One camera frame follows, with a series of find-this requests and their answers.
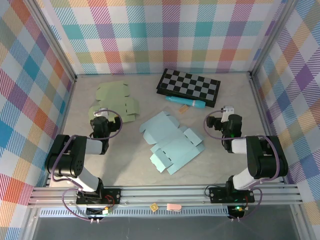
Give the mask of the light green paper box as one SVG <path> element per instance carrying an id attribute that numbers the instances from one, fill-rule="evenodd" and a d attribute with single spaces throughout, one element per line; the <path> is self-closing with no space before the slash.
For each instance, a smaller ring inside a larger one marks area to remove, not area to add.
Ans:
<path id="1" fill-rule="evenodd" d="M 129 86 L 123 80 L 99 84 L 95 102 L 88 110 L 88 120 L 93 120 L 94 112 L 100 109 L 117 112 L 124 123 L 135 121 L 140 114 L 139 102 L 130 96 Z"/>

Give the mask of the light blue paper box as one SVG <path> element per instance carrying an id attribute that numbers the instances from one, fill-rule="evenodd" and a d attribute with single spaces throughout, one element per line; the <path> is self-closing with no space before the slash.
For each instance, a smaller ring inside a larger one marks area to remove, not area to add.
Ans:
<path id="1" fill-rule="evenodd" d="M 139 131 L 152 145 L 150 160 L 160 173 L 166 170 L 173 175 L 205 150 L 204 137 L 193 128 L 180 126 L 167 111 L 144 122 Z"/>

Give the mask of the teal marker pen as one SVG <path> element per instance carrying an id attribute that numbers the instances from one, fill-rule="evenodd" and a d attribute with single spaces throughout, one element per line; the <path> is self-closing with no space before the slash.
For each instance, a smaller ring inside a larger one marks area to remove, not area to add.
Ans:
<path id="1" fill-rule="evenodd" d="M 206 106 L 206 103 L 201 100 L 192 100 L 192 99 L 175 97 L 175 96 L 166 96 L 165 99 L 173 103 L 183 104 L 183 105 L 192 106 L 200 109 L 204 109 Z"/>

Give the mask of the black grey folding chessboard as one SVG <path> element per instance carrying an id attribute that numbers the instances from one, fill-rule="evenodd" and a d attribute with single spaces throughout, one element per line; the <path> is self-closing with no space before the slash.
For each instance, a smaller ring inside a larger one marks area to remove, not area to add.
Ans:
<path id="1" fill-rule="evenodd" d="M 166 68 L 156 87 L 156 93 L 205 102 L 207 107 L 216 104 L 220 81 L 195 74 Z"/>

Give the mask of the small circuit board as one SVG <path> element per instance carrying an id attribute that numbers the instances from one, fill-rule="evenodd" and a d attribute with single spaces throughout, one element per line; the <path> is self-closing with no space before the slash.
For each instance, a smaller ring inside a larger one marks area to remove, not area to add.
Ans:
<path id="1" fill-rule="evenodd" d="M 111 207 L 104 208 L 86 208 L 85 214 L 87 217 L 92 218 L 104 218 L 105 216 L 111 214 L 113 209 Z"/>
<path id="2" fill-rule="evenodd" d="M 229 218 L 230 219 L 237 219 L 237 218 L 242 218 L 245 215 L 245 209 L 243 206 L 236 206 L 236 205 L 231 205 L 227 207 L 228 213 L 229 213 Z"/>

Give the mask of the aluminium side rail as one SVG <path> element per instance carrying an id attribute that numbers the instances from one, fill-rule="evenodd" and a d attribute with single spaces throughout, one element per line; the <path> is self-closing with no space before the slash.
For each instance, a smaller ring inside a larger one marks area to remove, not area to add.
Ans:
<path id="1" fill-rule="evenodd" d="M 262 184 L 285 177 L 289 167 L 279 138 L 271 132 L 255 80 L 250 73 L 247 77 L 263 128 L 263 133 L 248 137 L 248 167 L 253 178 Z"/>
<path id="2" fill-rule="evenodd" d="M 76 83 L 77 83 L 77 80 L 75 80 L 71 84 L 69 97 L 68 97 L 67 102 L 65 104 L 65 108 L 64 108 L 64 111 L 63 111 L 63 115 L 62 115 L 61 125 L 58 128 L 58 130 L 56 132 L 56 135 L 64 133 L 64 129 L 65 129 L 65 126 L 66 126 L 68 113 L 70 111 L 70 107 L 71 107 L 72 98 L 73 98 L 73 95 L 74 95 Z M 50 182 L 51 182 L 51 174 L 50 173 L 46 173 L 44 175 L 44 177 L 45 177 L 45 179 L 43 180 L 43 187 L 48 187 L 50 185 Z"/>

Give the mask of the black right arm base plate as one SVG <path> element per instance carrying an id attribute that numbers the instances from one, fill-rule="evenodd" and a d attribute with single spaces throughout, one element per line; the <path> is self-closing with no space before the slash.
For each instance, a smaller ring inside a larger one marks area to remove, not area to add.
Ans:
<path id="1" fill-rule="evenodd" d="M 227 191 L 225 187 L 210 187 L 209 198 L 212 204 L 254 203 L 254 193 L 249 190 Z"/>

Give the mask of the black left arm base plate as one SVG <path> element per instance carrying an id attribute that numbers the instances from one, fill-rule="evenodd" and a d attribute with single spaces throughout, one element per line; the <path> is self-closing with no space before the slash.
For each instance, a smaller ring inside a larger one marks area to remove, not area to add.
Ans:
<path id="1" fill-rule="evenodd" d="M 118 205 L 121 199 L 119 188 L 104 188 L 101 191 L 76 193 L 77 205 Z"/>

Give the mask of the wide aluminium mounting rail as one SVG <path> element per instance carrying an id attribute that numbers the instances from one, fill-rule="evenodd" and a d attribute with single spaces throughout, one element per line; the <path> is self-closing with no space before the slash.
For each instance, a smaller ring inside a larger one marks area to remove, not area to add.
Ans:
<path id="1" fill-rule="evenodd" d="M 257 186 L 251 194 L 257 205 L 299 205 L 303 203 L 300 191 L 295 184 L 272 182 Z M 206 196 L 206 185 L 154 185 L 154 186 L 110 186 L 107 189 L 120 189 L 121 207 L 149 207 L 156 203 L 160 207 L 167 204 L 178 204 L 183 207 L 210 206 L 210 198 Z M 68 187 L 36 187 L 34 188 L 29 207 L 62 207 L 62 194 Z"/>

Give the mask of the aluminium frame post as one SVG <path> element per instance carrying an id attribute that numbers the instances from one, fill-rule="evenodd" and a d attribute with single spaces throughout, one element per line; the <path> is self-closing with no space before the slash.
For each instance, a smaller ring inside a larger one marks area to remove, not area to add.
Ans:
<path id="1" fill-rule="evenodd" d="M 288 19 L 290 18 L 294 8 L 296 7 L 299 0 L 287 0 L 286 4 L 278 20 L 275 22 L 274 27 L 271 29 L 270 35 L 262 48 L 255 65 L 253 66 L 252 70 L 250 71 L 250 76 L 253 79 L 260 68 L 263 66 L 264 61 L 266 60 L 269 52 L 271 51 L 274 43 L 277 41 L 280 33 L 282 32 L 283 28 L 285 27 Z"/>
<path id="2" fill-rule="evenodd" d="M 35 19 L 37 25 L 39 26 L 42 34 L 46 38 L 48 44 L 51 46 L 53 52 L 56 54 L 57 59 L 60 61 L 62 67 L 67 73 L 68 77 L 74 83 L 77 80 L 77 75 L 72 68 L 67 56 L 65 55 L 62 47 L 60 46 L 54 32 L 52 31 L 48 21 L 45 18 L 41 8 L 36 0 L 23 0 L 31 15 Z"/>

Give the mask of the aluminium frame leg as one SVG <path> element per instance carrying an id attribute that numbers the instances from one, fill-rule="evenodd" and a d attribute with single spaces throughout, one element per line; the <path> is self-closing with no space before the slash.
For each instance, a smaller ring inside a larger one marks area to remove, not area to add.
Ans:
<path id="1" fill-rule="evenodd" d="M 32 240 L 36 231 L 38 219 L 40 216 L 40 207 L 27 207 L 22 220 L 21 230 L 18 240 Z"/>
<path id="2" fill-rule="evenodd" d="M 291 204 L 290 208 L 300 240 L 312 240 L 301 206 Z"/>

